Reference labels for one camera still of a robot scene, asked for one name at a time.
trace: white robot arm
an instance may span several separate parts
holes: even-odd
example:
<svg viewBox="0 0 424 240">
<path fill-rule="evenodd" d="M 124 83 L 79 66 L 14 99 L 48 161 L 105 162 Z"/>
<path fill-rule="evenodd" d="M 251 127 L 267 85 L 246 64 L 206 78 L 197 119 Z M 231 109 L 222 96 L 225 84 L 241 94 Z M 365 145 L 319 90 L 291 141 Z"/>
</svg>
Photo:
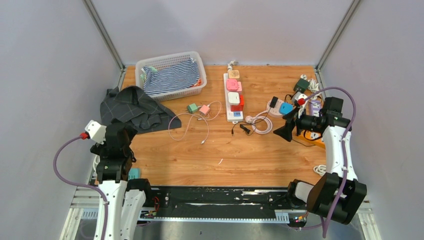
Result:
<svg viewBox="0 0 424 240">
<path fill-rule="evenodd" d="M 123 123 L 106 127 L 94 120 L 85 131 L 96 142 L 90 151 L 100 156 L 96 168 L 98 188 L 106 195 L 108 206 L 105 218 L 105 203 L 99 203 L 94 239 L 101 239 L 106 219 L 105 240 L 132 240 L 141 208 L 147 200 L 146 191 L 150 189 L 147 179 L 128 181 L 134 159 L 130 143 L 135 132 Z"/>
<path fill-rule="evenodd" d="M 319 116 L 299 115 L 299 108 L 303 103 L 304 99 L 293 111 L 283 117 L 286 119 L 285 125 L 275 130 L 274 134 L 290 142 L 295 127 L 297 135 L 300 135 L 302 131 L 321 133 L 325 143 L 326 173 L 315 185 L 297 179 L 290 182 L 286 199 L 293 208 L 306 204 L 308 212 L 325 218 L 334 202 L 336 205 L 333 206 L 335 208 L 333 208 L 331 220 L 348 224 L 367 195 L 367 186 L 358 182 L 352 166 L 351 129 L 343 138 L 346 129 L 350 126 L 350 120 L 342 117 L 343 99 L 327 97 Z M 337 190 L 345 196 L 335 200 Z"/>
</svg>

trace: plastic basket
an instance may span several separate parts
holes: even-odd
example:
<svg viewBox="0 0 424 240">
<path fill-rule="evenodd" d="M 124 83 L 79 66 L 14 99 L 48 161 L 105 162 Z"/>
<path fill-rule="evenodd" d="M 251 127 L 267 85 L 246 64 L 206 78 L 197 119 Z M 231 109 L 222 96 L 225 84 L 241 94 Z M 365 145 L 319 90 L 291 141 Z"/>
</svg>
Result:
<svg viewBox="0 0 424 240">
<path fill-rule="evenodd" d="M 206 86 L 207 80 L 206 80 L 205 67 L 203 66 L 202 59 L 200 58 L 200 55 L 195 51 L 187 51 L 187 52 L 170 54 L 165 56 L 158 56 L 158 57 L 153 57 L 153 58 L 138 61 L 137 64 L 135 65 L 135 84 L 138 87 L 143 88 L 144 81 L 140 79 L 140 75 L 142 74 L 142 68 L 144 66 L 150 66 L 150 67 L 154 67 L 157 70 L 161 70 L 167 67 L 177 65 L 188 59 L 194 59 L 197 61 L 197 66 L 199 68 L 199 74 L 201 79 L 201 85 L 182 89 L 182 90 L 177 90 L 177 91 L 154 94 L 154 95 L 150 95 L 150 97 L 156 101 L 162 102 L 166 100 L 178 99 L 182 97 L 188 97 L 188 96 L 200 94 L 202 91 L 202 88 Z"/>
</svg>

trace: wooden table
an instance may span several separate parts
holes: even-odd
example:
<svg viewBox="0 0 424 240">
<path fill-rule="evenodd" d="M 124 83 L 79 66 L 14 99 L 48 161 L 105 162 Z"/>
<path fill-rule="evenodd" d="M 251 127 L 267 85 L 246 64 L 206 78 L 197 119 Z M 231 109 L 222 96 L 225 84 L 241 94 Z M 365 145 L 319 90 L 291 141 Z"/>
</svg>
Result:
<svg viewBox="0 0 424 240">
<path fill-rule="evenodd" d="M 300 75 L 315 78 L 311 66 L 235 66 L 240 72 L 245 106 L 245 116 L 255 116 L 266 109 L 273 96 L 283 99 L 293 93 Z M 174 113 L 183 113 L 187 105 L 208 104 L 221 101 L 225 105 L 223 73 L 227 66 L 205 66 L 207 85 L 201 94 L 164 101 L 163 105 Z M 135 85 L 135 67 L 129 66 L 122 87 Z M 214 116 L 219 104 L 212 104 Z M 190 116 L 180 117 L 182 128 L 171 130 L 174 138 L 184 134 Z M 273 130 L 284 125 L 282 118 L 272 118 Z M 236 126 L 227 122 L 226 110 L 208 122 L 209 137 L 204 121 L 192 120 L 185 138 L 174 141 L 168 131 L 137 135 L 131 144 L 137 162 L 133 168 L 141 169 L 141 177 L 152 185 L 173 186 L 287 186 L 294 179 L 315 184 L 320 176 L 313 167 L 325 164 L 325 150 L 305 147 L 297 142 L 287 142 L 271 133 L 247 136 Z M 265 128 L 259 123 L 258 128 Z"/>
</svg>

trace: red connector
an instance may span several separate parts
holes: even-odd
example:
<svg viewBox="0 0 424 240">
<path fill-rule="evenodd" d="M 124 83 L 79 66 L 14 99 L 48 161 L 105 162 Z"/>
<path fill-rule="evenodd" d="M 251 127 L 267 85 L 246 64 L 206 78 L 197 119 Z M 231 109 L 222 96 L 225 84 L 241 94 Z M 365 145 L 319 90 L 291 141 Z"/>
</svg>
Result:
<svg viewBox="0 0 424 240">
<path fill-rule="evenodd" d="M 82 132 L 80 134 L 80 136 L 82 137 L 83 140 L 86 140 L 86 139 L 89 139 L 90 138 L 90 135 L 88 133 L 86 133 L 86 132 Z"/>
<path fill-rule="evenodd" d="M 299 104 L 299 106 L 304 105 L 305 104 L 305 99 L 304 98 L 301 98 L 301 99 L 297 100 L 297 104 Z"/>
</svg>

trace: dark gray cloth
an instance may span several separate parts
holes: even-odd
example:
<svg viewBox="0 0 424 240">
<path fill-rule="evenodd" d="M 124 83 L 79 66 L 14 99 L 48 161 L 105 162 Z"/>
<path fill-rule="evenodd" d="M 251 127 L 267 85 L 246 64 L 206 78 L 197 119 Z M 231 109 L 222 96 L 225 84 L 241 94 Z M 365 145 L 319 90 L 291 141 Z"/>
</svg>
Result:
<svg viewBox="0 0 424 240">
<path fill-rule="evenodd" d="M 119 88 L 108 89 L 100 104 L 101 124 L 108 126 L 113 119 L 127 123 L 144 134 L 167 130 L 175 114 L 148 96 L 138 86 L 129 86 L 122 91 Z M 181 120 L 176 117 L 170 129 L 181 128 Z"/>
</svg>

